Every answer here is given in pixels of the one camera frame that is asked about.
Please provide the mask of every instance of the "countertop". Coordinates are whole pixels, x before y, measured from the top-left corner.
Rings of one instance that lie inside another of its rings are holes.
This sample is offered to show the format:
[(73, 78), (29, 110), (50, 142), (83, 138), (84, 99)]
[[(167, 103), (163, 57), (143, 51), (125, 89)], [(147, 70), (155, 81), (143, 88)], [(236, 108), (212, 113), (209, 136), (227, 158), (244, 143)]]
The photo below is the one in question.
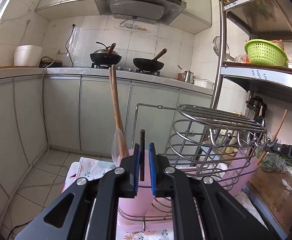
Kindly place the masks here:
[[(27, 75), (39, 75), (43, 74), (43, 68), (4, 68), (0, 69), (0, 79), (10, 78), (16, 76)], [(108, 69), (96, 69), (96, 68), (47, 68), (46, 73), (50, 75), (87, 75), (87, 76), (104, 76), (108, 77)], [(155, 83), (170, 87), (181, 88), (189, 91), (199, 92), (206, 95), (212, 95), (213, 90), (188, 84), (176, 79), (157, 77), (147, 74), (141, 74), (136, 72), (129, 72), (123, 70), (117, 70), (116, 75), (118, 78), (130, 79), (141, 82)]]

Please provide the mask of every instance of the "wok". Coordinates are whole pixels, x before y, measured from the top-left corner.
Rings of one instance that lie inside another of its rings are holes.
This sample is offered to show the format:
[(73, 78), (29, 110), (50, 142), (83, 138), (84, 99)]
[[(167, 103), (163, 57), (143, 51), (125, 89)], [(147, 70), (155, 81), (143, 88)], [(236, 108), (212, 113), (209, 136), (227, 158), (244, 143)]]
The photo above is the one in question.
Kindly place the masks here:
[(116, 51), (114, 51), (114, 48), (116, 46), (116, 43), (113, 43), (111, 46), (106, 46), (105, 44), (102, 44), (105, 46), (105, 49), (98, 49), (94, 51), (94, 53), (90, 54), (90, 59), (93, 63), (96, 65), (116, 65), (120, 62), (122, 59), (122, 56), (120, 56)]
[(153, 59), (147, 59), (147, 58), (134, 58), (133, 63), (136, 66), (136, 68), (139, 68), (143, 71), (149, 71), (149, 72), (156, 72), (161, 70), (164, 67), (164, 63), (157, 61), (162, 55), (164, 55), (167, 52), (167, 49), (163, 49), (161, 52), (158, 53), (156, 57)]

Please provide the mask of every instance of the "white plastic container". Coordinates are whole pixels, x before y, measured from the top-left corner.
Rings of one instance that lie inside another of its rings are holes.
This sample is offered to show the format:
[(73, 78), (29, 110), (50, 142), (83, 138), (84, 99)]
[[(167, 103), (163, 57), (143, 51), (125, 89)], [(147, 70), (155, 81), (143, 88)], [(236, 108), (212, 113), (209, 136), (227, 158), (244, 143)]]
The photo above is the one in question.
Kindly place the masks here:
[(195, 86), (209, 88), (209, 89), (212, 89), (214, 87), (214, 82), (212, 82), (208, 79), (194, 79), (193, 84)]
[(42, 47), (24, 45), (16, 48), (14, 53), (14, 66), (38, 66)]

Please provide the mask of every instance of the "metal post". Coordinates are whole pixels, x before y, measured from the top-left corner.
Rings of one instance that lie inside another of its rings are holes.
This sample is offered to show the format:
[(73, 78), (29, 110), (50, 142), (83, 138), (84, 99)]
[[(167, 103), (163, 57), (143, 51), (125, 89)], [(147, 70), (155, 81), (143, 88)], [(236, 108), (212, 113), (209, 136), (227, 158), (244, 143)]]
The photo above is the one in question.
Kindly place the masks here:
[(210, 108), (216, 109), (219, 101), (221, 92), (221, 85), (223, 83), (223, 77), (220, 75), (221, 67), (225, 61), (226, 56), (226, 37), (227, 37), (227, 26), (226, 26), (226, 12), (224, 11), (224, 0), (219, 0), (219, 12), (220, 12), (220, 54), (218, 57), (217, 74), (215, 80), (214, 93), (212, 95), (212, 101)]

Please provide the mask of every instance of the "stove burner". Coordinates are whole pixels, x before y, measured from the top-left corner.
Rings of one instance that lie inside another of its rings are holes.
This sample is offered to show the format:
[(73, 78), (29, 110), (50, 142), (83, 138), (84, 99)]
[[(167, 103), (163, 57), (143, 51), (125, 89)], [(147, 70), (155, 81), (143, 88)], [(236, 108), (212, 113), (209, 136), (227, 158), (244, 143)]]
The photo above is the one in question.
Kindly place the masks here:
[(160, 76), (160, 71), (145, 71), (145, 70), (140, 70), (140, 69), (136, 69), (136, 73), (141, 73), (141, 74), (146, 74), (146, 75), (153, 75), (153, 76)]
[(102, 69), (109, 69), (111, 65), (96, 65), (95, 63), (92, 63), (92, 68), (102, 68)]

